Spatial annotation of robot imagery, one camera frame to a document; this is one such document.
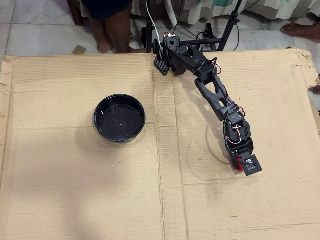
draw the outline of metal stand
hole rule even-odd
[[[236,4],[236,7],[234,11],[231,12],[229,21],[225,27],[224,33],[222,38],[215,38],[213,34],[213,30],[210,23],[206,24],[206,30],[208,33],[208,39],[199,39],[199,40],[188,40],[188,41],[181,41],[181,45],[195,45],[196,49],[200,49],[200,46],[203,44],[210,45],[210,52],[222,52],[225,49],[225,46],[227,44],[227,41],[229,39],[229,36],[231,34],[232,29],[234,26],[240,22],[238,19],[238,10],[240,8],[240,5],[242,3],[242,0],[238,0],[238,3]],[[150,5],[151,0],[147,0],[146,4],[148,5],[149,12],[151,14]],[[153,26],[153,23],[149,17],[149,15],[146,18],[146,27],[142,28],[142,42],[144,44],[144,47],[146,48],[147,53],[151,53],[151,50],[153,48],[153,40],[152,40],[152,31],[155,29]]]

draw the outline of leg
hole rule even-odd
[[[105,29],[105,23],[103,19],[93,19],[89,11],[86,9],[86,7],[83,5],[86,15],[88,16],[88,19],[92,25],[93,28],[93,34],[96,39],[97,43],[97,49],[99,53],[104,54],[110,49],[112,49],[113,43],[107,33],[107,30]]]
[[[105,26],[114,44],[114,48],[119,54],[130,52],[130,12],[132,3],[125,9],[115,14],[105,17]]]
[[[281,32],[292,37],[306,38],[313,42],[320,43],[320,24],[305,26],[295,22],[281,28]]]
[[[69,8],[71,10],[71,14],[72,14],[75,25],[82,26],[83,18],[81,16],[80,10],[76,6],[76,4],[73,2],[73,0],[67,0],[67,2],[69,4]]]

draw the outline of bowl rim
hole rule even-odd
[[[141,107],[142,109],[142,112],[143,112],[143,115],[144,115],[144,121],[142,123],[142,126],[141,126],[141,129],[140,131],[135,135],[133,136],[132,138],[130,139],[127,139],[127,140],[124,140],[124,141],[117,141],[117,140],[113,140],[113,139],[110,139],[106,136],[104,136],[99,130],[98,130],[98,126],[97,126],[97,112],[98,112],[98,109],[99,107],[101,106],[101,104],[103,104],[105,101],[107,101],[108,99],[112,98],[112,97],[127,97],[127,98],[130,98],[134,101],[136,101],[138,103],[138,105]],[[105,139],[108,139],[109,141],[111,142],[115,142],[115,143],[126,143],[126,142],[130,142],[131,140],[135,139],[141,132],[142,130],[144,129],[145,127],[145,124],[146,124],[146,112],[145,112],[145,109],[144,109],[144,106],[141,104],[140,101],[138,101],[134,96],[131,96],[131,95],[128,95],[128,94],[125,94],[125,93],[116,93],[116,94],[112,94],[112,95],[109,95],[109,96],[106,96],[104,99],[102,99],[98,105],[95,107],[94,109],[94,112],[93,112],[93,123],[94,123],[94,126],[95,126],[95,129],[98,131],[98,133],[104,137]]]

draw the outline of black robotic arm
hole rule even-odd
[[[252,155],[254,144],[245,113],[231,100],[217,75],[217,58],[208,60],[193,46],[181,45],[179,37],[174,35],[164,37],[162,45],[163,49],[158,41],[154,40],[153,52],[157,55],[154,65],[163,75],[167,75],[171,68],[176,76],[189,70],[197,77],[196,87],[208,101],[218,119],[223,121],[225,147],[233,167],[243,170],[247,176],[262,171],[257,157]],[[206,87],[210,83],[214,84],[215,93]]]

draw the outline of black bowl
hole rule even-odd
[[[115,94],[96,107],[93,121],[98,132],[113,142],[134,139],[144,128],[146,114],[141,103],[132,96]]]

